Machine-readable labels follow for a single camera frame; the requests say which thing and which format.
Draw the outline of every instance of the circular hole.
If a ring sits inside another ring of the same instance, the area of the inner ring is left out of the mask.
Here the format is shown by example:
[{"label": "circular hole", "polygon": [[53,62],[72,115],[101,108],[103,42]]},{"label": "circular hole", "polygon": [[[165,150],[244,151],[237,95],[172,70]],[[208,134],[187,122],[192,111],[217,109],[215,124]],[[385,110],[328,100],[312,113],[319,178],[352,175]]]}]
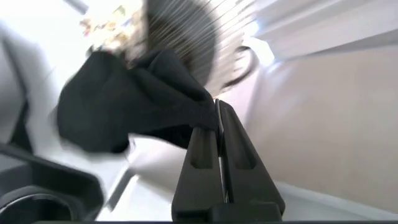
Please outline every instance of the circular hole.
[{"label": "circular hole", "polygon": [[37,221],[72,221],[70,206],[60,198],[35,194],[14,200],[0,209],[0,223],[31,224]]}]

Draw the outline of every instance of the black fabric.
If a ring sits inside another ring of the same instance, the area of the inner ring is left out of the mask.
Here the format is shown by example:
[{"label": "black fabric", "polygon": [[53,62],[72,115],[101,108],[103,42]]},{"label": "black fabric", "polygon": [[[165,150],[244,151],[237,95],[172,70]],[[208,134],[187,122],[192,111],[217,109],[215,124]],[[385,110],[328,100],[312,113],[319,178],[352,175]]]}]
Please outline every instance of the black fabric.
[{"label": "black fabric", "polygon": [[59,135],[89,152],[121,152],[128,133],[187,148],[195,126],[217,130],[211,95],[171,50],[149,53],[127,69],[94,52],[64,86],[57,109]]}]

